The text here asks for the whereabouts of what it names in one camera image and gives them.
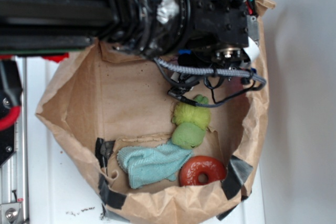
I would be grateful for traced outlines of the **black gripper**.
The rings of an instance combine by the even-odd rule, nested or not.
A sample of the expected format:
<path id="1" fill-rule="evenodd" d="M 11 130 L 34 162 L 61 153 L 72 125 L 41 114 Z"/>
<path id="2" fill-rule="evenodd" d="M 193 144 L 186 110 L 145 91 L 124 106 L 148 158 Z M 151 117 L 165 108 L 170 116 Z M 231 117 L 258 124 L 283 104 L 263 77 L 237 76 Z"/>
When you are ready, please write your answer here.
<path id="1" fill-rule="evenodd" d="M 191 0 L 193 31 L 185 48 L 205 62 L 248 68 L 259 56 L 256 0 Z"/>

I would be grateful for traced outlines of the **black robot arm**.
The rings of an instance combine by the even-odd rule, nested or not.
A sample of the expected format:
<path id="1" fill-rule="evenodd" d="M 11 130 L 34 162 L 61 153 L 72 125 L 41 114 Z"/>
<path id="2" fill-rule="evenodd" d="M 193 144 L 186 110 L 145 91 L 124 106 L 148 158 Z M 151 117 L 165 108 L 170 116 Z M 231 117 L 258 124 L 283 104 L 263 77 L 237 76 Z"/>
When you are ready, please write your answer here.
<path id="1" fill-rule="evenodd" d="M 246 64 L 257 16 L 256 0 L 1 0 L 1 55 L 55 56 L 98 39 L 147 60 L 186 49 Z"/>

